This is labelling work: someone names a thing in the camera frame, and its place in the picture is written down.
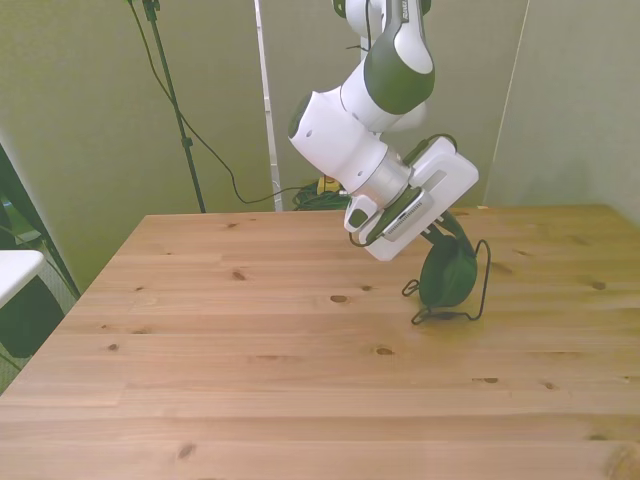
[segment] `green cable bundle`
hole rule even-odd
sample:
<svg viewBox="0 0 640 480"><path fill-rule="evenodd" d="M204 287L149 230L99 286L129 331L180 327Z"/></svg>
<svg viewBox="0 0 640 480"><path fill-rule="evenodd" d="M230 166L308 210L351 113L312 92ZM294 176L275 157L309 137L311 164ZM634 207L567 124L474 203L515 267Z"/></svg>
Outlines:
<svg viewBox="0 0 640 480"><path fill-rule="evenodd" d="M323 192L318 195L317 192L318 182L301 188L293 197L294 210L346 210L349 205L349 196L340 195L338 192Z"/></svg>

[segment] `wall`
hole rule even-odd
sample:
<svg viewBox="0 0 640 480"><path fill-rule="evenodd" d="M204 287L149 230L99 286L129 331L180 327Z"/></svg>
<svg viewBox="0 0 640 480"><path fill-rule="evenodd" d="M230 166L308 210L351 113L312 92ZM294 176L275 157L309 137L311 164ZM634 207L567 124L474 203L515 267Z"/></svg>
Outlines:
<svg viewBox="0 0 640 480"><path fill-rule="evenodd" d="M437 71L423 128L385 135L400 153L439 132L453 134L461 153L479 168L479 184L460 202L482 201L527 0L434 1L426 16L429 48ZM342 83L359 61L359 42L329 0L263 0L267 72L278 163L283 186L304 184L318 173L290 145L287 126L311 90Z"/></svg>
<svg viewBox="0 0 640 480"><path fill-rule="evenodd" d="M124 0L0 0L0 11L0 141L85 288L144 215L197 211L173 110ZM253 0L164 0L158 15L185 116L246 197L268 195ZM194 157L209 211L273 208L243 206L198 144Z"/></svg>
<svg viewBox="0 0 640 480"><path fill-rule="evenodd" d="M640 223L640 3L531 0L487 202Z"/></svg>

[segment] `yellow object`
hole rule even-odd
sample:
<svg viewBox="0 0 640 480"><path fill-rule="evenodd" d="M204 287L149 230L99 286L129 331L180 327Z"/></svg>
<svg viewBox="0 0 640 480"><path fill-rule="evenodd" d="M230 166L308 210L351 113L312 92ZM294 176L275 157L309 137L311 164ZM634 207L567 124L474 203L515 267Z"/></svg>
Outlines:
<svg viewBox="0 0 640 480"><path fill-rule="evenodd" d="M339 192L340 191L340 182L338 182L335 178L332 177L320 177L318 180L318 195L324 192Z"/></svg>

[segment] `black cable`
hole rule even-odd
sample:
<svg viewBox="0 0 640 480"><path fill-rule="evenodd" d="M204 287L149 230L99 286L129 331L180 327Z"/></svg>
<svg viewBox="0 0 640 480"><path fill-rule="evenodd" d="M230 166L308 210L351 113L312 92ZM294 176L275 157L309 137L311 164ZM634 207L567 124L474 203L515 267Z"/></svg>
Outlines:
<svg viewBox="0 0 640 480"><path fill-rule="evenodd" d="M164 86L164 83L162 83L162 80L160 80L160 77L158 76L158 72L156 71L156 67L155 67L155 65L153 63L153 57L151 56L151 50L149 49L149 43L147 42L147 37L146 37L146 35L144 33L144 30L142 28L142 24L140 23L140 18L138 17L138 13L136 12L136 9L133 6L133 0L127 0L127 2L129 3L129 7L131 8L131 12L133 13L133 17L135 18L136 24L138 26L138 31L140 32L140 37L142 38L142 43L144 44L144 49L145 49L145 52L147 53L147 59L149 60L149 66L151 67L151 72L153 73L153 76L155 77L156 81L158 82L158 85L160 85L160 88L164 92L165 96L169 99L171 104L175 106L174 101L171 98L171 95L169 95L169 92L167 91L167 88ZM235 175L233 173L233 170L231 170L229 165L227 165L227 163L224 160L222 160L220 155L218 155L218 153L198 134L198 132L196 132L194 130L194 128L189 123L189 121L185 118L184 114L180 110L178 110L178 111L180 113L180 117L182 118L182 121L187 126L189 131L194 135L194 137L196 137L200 141L200 143L202 143L202 145L204 145L204 147L207 150L209 150L210 153L213 154L214 157L216 157L216 159L220 162L220 164L225 168L227 173L229 173L229 176L231 177L231 184L233 186L233 191L234 191L236 197L238 198L238 200L240 200L245 205L249 205L249 204L252 204L252 203L264 202L265 200L273 198L276 195L280 195L281 193L287 192L289 190L300 190L301 188L303 188L303 187L284 188L284 189L282 189L282 190L280 190L280 191L278 191L276 193L272 193L271 195L267 195L266 197L260 198L258 200L245 200L244 198L242 198L242 195L240 195L240 192L238 191L238 186L236 184L236 177L235 177Z"/></svg>

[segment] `black stand leg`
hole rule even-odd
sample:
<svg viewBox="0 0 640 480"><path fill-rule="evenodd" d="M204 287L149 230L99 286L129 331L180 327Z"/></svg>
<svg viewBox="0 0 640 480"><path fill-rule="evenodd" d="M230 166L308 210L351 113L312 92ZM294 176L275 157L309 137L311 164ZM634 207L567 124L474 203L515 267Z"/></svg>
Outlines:
<svg viewBox="0 0 640 480"><path fill-rule="evenodd" d="M198 183L198 176L196 175L196 167L193 164L193 156L191 155L191 146L193 140L187 137L184 130L184 123L182 122L182 113L178 107L178 99L176 98L176 92L173 89L173 82L171 81L171 74L169 73L169 65L167 64L167 57L164 54L164 48L162 47L162 40L160 40L160 32L158 32L156 11L160 10L160 2L158 0L143 0L144 11L147 15L147 20L151 23L153 29L153 36L156 39L156 45L158 46L158 53L160 54L160 60L162 61L162 69L164 70L164 76L167 79L167 88L169 95L171 96L171 103L173 103L173 109L176 113L176 120L178 121L178 128L180 129L180 138L182 141L182 147L187 157L187 163L189 164L189 171L191 172L191 180L193 181L193 188L196 191L196 197L198 197L198 206L201 213L206 213L204 206L204 199L202 198L202 192L200 191L200 184Z"/></svg>

